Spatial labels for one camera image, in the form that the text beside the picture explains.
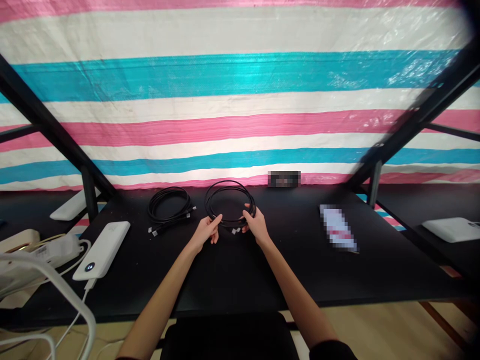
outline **forearm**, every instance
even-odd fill
[[[322,341],[337,340],[330,321],[297,279],[275,244],[270,240],[260,247],[308,348],[311,349]]]
[[[197,252],[188,245],[182,250],[158,289],[137,318],[118,357],[149,360],[162,336],[180,288]]]

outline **white device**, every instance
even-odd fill
[[[479,223],[463,217],[428,220],[423,222],[422,225],[448,243],[480,239]]]
[[[130,223],[128,221],[109,222],[76,269],[73,274],[73,280],[82,281],[103,278],[109,270],[129,228]]]
[[[95,195],[100,195],[100,191],[97,188],[95,188]],[[62,206],[60,206],[57,210],[52,212],[50,214],[50,219],[71,221],[86,207],[87,203],[85,201],[85,191],[82,190]]]
[[[54,239],[31,252],[31,255],[53,268],[58,268],[79,256],[83,251],[79,238],[72,234]],[[19,289],[40,276],[34,268],[16,262],[0,263],[0,297]]]

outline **wooden floor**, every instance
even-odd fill
[[[476,327],[454,305],[450,303],[432,303],[442,316],[466,340],[475,333]],[[417,302],[387,303],[376,305],[330,307],[324,309],[333,323],[340,339],[347,343],[359,360],[450,360],[459,359],[461,350],[449,336],[437,325]],[[282,312],[288,321],[292,321],[288,311]],[[121,342],[112,343],[100,354],[108,343],[123,339],[131,322],[99,324],[97,340],[90,354],[91,360],[112,360],[121,346]],[[48,331],[55,340],[66,330],[66,326]],[[75,360],[85,340],[85,325],[75,326],[57,350],[59,360]],[[14,334],[2,332],[0,339]],[[293,340],[301,360],[309,358],[309,351],[298,331],[292,331]],[[0,354],[0,360],[45,360],[49,347],[44,341],[30,341],[8,352]],[[157,350],[152,359],[160,358]]]

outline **blurred label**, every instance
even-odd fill
[[[318,205],[318,208],[323,217],[330,244],[337,250],[358,252],[359,248],[342,211],[333,205]]]
[[[301,184],[300,171],[269,171],[268,187],[297,188]]]

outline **black metal frame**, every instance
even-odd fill
[[[40,131],[82,174],[88,172],[104,197],[109,199],[115,194],[115,188],[105,175],[1,55],[0,91],[32,123],[1,133],[2,142]]]
[[[450,126],[443,126],[433,123],[428,123],[423,126],[424,129],[434,130],[440,133],[450,134],[464,139],[480,142],[480,133],[461,130]]]
[[[0,144],[24,137],[25,135],[30,135],[39,131],[39,127],[35,125],[25,125],[22,127],[13,128],[4,132],[0,132]]]
[[[81,167],[81,180],[83,182],[83,192],[85,193],[88,219],[92,222],[99,214],[99,206],[97,205],[97,194],[95,194],[94,180],[86,166]]]
[[[345,183],[346,186],[356,191],[368,178],[371,178],[371,186],[368,188],[367,195],[370,200],[376,199],[379,179],[375,178],[375,176],[378,175],[380,177],[379,171],[376,171],[378,170],[378,164],[385,164],[424,128],[480,141],[480,134],[448,126],[430,124],[479,80],[480,36],[476,36],[458,53],[452,66],[445,69],[432,83],[433,85],[439,84],[439,87],[436,87],[433,93],[418,108],[405,113],[406,115],[411,115],[396,132],[382,143],[376,144],[370,149],[361,161],[363,165]]]
[[[377,193],[379,191],[380,174],[382,172],[382,162],[379,161],[373,167],[373,171],[370,176],[370,183],[368,184],[368,193],[366,196],[366,202],[372,209],[375,209],[377,203]]]

